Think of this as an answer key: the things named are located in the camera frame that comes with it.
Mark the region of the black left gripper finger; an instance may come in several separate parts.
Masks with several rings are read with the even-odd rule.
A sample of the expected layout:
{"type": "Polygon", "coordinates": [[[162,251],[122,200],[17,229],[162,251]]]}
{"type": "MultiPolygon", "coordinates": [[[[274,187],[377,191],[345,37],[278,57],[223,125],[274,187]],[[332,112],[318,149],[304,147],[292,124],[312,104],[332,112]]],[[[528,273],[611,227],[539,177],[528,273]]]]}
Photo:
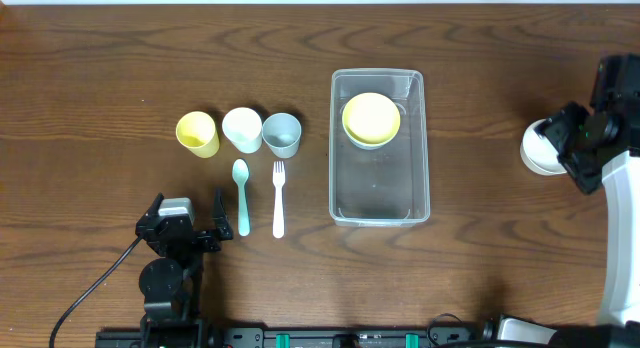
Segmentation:
{"type": "Polygon", "coordinates": [[[224,203],[222,199],[222,191],[220,188],[215,190],[214,203],[212,209],[212,220],[216,229],[219,232],[229,232],[230,231],[230,223],[226,214],[226,210],[224,208],[224,203]]]}
{"type": "Polygon", "coordinates": [[[162,193],[158,193],[155,199],[153,200],[151,206],[147,209],[144,214],[144,219],[147,223],[156,220],[159,217],[159,208],[164,200],[164,195],[162,193]]]}

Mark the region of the white plastic cup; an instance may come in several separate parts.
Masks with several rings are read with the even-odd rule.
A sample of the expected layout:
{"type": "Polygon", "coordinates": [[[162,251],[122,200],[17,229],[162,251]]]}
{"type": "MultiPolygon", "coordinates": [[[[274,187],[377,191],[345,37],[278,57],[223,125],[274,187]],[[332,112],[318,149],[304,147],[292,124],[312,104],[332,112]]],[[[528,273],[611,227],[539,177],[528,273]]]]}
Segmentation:
{"type": "Polygon", "coordinates": [[[252,154],[262,144],[262,120],[259,114],[248,107],[230,110],[222,122],[226,138],[241,152],[252,154]]]}

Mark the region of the mint green plastic spoon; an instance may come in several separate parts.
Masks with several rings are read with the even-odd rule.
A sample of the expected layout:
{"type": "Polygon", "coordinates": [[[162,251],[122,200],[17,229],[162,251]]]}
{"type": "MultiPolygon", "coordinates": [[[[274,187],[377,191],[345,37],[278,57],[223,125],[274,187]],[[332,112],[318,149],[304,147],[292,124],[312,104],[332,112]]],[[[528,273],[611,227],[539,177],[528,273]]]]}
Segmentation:
{"type": "Polygon", "coordinates": [[[237,159],[232,167],[232,178],[238,187],[238,233],[240,236],[248,236],[251,231],[246,198],[246,183],[249,177],[248,164],[243,159],[237,159]]]}

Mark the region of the grey plastic bowl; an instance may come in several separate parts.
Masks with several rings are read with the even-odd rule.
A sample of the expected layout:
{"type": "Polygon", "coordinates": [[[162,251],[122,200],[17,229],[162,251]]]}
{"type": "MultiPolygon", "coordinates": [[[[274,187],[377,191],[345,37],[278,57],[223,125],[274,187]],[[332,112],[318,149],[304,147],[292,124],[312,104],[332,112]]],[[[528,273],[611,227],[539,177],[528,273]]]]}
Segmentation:
{"type": "Polygon", "coordinates": [[[346,129],[345,133],[354,146],[363,150],[379,149],[390,143],[397,135],[396,132],[392,132],[390,134],[383,134],[382,136],[376,137],[373,141],[366,141],[364,138],[357,136],[349,129],[346,129]]]}

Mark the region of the yellow plastic bowl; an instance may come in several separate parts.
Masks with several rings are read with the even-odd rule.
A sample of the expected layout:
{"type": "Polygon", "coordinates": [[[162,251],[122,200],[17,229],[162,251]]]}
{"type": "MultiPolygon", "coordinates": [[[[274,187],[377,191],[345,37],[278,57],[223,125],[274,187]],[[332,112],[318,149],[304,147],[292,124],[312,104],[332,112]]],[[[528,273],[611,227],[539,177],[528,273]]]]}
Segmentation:
{"type": "Polygon", "coordinates": [[[366,141],[373,141],[383,134],[398,134],[401,115],[390,98],[367,92],[354,96],[345,104],[341,122],[344,131],[349,129],[366,141]]]}

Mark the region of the yellow plastic cup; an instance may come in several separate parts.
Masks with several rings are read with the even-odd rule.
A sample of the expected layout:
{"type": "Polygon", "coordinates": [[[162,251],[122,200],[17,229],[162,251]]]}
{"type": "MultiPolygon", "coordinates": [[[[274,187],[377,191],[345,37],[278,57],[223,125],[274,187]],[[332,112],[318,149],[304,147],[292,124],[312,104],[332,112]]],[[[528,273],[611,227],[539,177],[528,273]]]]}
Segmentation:
{"type": "Polygon", "coordinates": [[[213,157],[220,147],[215,121],[206,112],[185,114],[178,121],[175,134],[182,146],[200,158],[213,157]]]}

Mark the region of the grey plastic cup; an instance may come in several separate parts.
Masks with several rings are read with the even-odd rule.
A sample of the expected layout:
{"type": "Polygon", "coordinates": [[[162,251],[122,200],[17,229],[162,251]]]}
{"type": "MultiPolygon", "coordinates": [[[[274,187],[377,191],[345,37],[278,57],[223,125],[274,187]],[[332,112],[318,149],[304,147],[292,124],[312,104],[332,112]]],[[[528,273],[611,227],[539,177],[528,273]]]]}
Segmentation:
{"type": "Polygon", "coordinates": [[[262,126],[262,138],[271,151],[281,159],[293,157],[299,148],[302,126],[288,113],[268,117],[262,126]]]}

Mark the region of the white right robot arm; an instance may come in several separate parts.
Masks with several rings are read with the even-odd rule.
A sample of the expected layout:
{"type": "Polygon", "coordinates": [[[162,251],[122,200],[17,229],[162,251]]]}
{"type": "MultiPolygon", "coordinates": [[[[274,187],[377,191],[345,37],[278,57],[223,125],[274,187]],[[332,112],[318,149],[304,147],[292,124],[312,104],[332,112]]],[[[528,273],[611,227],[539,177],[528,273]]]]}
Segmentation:
{"type": "Polygon", "coordinates": [[[594,326],[549,328],[514,317],[486,324],[482,347],[636,347],[639,344],[639,102],[571,102],[531,124],[521,156],[541,174],[568,174],[608,210],[604,295],[594,326]]]}

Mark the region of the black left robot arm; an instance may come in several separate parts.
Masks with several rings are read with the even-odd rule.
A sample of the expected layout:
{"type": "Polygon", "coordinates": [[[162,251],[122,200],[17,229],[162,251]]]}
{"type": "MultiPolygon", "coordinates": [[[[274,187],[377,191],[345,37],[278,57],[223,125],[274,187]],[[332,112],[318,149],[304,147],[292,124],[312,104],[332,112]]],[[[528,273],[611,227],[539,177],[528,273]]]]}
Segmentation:
{"type": "Polygon", "coordinates": [[[139,277],[148,321],[156,325],[202,322],[203,255],[220,251],[223,241],[234,238],[220,190],[215,192],[211,220],[211,229],[197,231],[190,199],[158,194],[136,223],[137,237],[158,255],[139,277]]]}

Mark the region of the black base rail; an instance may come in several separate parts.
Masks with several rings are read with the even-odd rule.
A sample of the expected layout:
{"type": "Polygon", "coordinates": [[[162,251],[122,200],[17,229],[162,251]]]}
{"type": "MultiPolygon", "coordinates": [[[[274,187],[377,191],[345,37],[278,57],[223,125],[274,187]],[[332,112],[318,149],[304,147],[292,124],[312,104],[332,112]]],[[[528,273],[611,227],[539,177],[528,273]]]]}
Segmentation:
{"type": "Polygon", "coordinates": [[[96,347],[221,347],[221,348],[407,348],[435,347],[477,340],[473,328],[440,325],[423,330],[263,330],[261,328],[153,328],[148,333],[104,331],[96,347]]]}

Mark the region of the clear plastic container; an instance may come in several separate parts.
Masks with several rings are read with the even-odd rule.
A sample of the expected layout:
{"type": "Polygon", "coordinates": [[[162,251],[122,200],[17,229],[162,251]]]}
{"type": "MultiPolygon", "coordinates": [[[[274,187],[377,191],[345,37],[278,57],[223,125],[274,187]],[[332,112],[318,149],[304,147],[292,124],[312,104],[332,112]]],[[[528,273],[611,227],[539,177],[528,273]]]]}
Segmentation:
{"type": "Polygon", "coordinates": [[[333,73],[329,115],[329,213],[339,226],[412,227],[430,215],[425,83],[420,72],[391,68],[333,73]],[[347,102],[379,93],[396,105],[397,135],[366,150],[342,125],[347,102]]]}

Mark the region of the white plastic bowl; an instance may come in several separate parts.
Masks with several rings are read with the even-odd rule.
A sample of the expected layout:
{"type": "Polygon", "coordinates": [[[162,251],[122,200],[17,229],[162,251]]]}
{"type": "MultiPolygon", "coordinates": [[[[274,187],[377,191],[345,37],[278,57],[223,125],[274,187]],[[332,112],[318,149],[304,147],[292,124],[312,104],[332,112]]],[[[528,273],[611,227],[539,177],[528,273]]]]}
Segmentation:
{"type": "Polygon", "coordinates": [[[549,140],[536,132],[544,119],[533,122],[523,134],[520,155],[525,166],[532,172],[543,175],[561,175],[567,171],[557,159],[558,152],[549,140]]]}

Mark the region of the white plastic fork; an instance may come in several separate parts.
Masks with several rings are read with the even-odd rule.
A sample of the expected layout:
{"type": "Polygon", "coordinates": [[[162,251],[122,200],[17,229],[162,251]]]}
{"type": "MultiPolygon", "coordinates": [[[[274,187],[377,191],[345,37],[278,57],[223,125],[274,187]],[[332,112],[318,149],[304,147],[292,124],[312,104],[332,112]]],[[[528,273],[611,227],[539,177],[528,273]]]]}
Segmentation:
{"type": "Polygon", "coordinates": [[[286,174],[283,161],[276,161],[274,163],[272,178],[275,188],[272,232],[275,238],[280,239],[285,235],[283,187],[286,182],[286,174]]]}

